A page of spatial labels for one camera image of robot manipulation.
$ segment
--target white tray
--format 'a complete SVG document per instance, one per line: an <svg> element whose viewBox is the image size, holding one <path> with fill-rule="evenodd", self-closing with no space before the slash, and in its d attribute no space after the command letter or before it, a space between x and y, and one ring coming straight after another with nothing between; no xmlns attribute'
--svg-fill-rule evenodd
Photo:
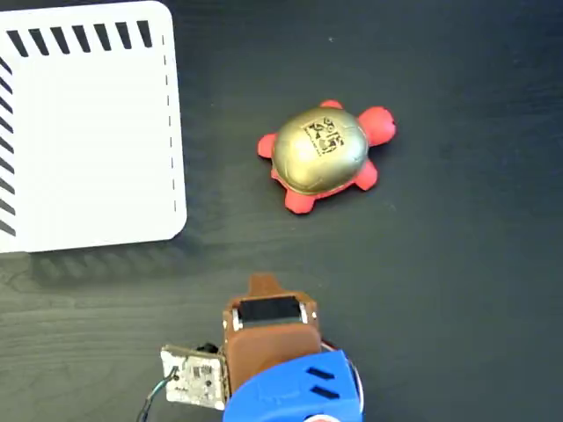
<svg viewBox="0 0 563 422"><path fill-rule="evenodd" d="M178 77L165 6L3 12L0 57L0 252L157 241L182 230Z"/></svg>

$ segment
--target black cable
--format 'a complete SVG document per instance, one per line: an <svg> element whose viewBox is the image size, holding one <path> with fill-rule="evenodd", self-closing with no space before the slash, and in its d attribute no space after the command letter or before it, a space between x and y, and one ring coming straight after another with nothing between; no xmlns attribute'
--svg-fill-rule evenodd
<svg viewBox="0 0 563 422"><path fill-rule="evenodd" d="M136 422L147 422L147 419L149 418L150 407L152 406L152 400L166 386L168 382L170 382L173 379L178 379L178 377L176 376L177 372L178 372L178 367L173 367L172 371L170 371L170 374L168 374L165 378L160 380L160 382L155 386L155 388L152 389L152 391L149 393L147 398L145 398L144 400L143 407L139 412L139 414L137 415Z"/></svg>

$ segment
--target red turtle flipper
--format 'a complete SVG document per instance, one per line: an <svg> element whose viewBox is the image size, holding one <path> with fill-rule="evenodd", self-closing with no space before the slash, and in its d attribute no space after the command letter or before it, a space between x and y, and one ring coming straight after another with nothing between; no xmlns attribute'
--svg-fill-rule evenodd
<svg viewBox="0 0 563 422"><path fill-rule="evenodd" d="M285 194L286 208L295 214L308 214L313 209L315 204L315 197L310 195L303 195L288 189Z"/></svg>
<svg viewBox="0 0 563 422"><path fill-rule="evenodd" d="M355 177L354 183L362 190L367 191L377 182L377 169L370 160L366 160L362 169Z"/></svg>
<svg viewBox="0 0 563 422"><path fill-rule="evenodd" d="M397 131L393 116L383 107L369 108L360 115L358 121L368 136L370 147L390 141Z"/></svg>
<svg viewBox="0 0 563 422"><path fill-rule="evenodd" d="M275 134L262 136L258 141L258 155L263 158L272 158L274 152Z"/></svg>
<svg viewBox="0 0 563 422"><path fill-rule="evenodd" d="M340 110L342 110L344 107L342 106L341 103L339 103L338 101L336 101L335 99L327 99L325 101L323 101L322 103L320 103L321 107L327 107L327 108L339 108Z"/></svg>

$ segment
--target turtle toy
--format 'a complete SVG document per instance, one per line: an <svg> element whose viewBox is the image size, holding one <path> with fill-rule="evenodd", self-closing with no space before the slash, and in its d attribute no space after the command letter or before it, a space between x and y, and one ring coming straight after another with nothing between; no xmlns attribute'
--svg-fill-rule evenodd
<svg viewBox="0 0 563 422"><path fill-rule="evenodd" d="M391 140L391 113L371 107L359 118L329 99L288 121L277 134L264 135L258 155L272 159L271 177L286 189L285 206L307 214L315 200L351 185L367 191L377 182L368 149Z"/></svg>

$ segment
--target circuit board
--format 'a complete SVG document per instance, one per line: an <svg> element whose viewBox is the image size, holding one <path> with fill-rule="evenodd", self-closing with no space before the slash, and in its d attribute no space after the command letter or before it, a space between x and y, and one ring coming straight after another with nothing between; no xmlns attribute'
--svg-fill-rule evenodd
<svg viewBox="0 0 563 422"><path fill-rule="evenodd" d="M221 354L165 346L160 357L165 374L178 368L175 378L166 385L166 400L224 410L230 393Z"/></svg>

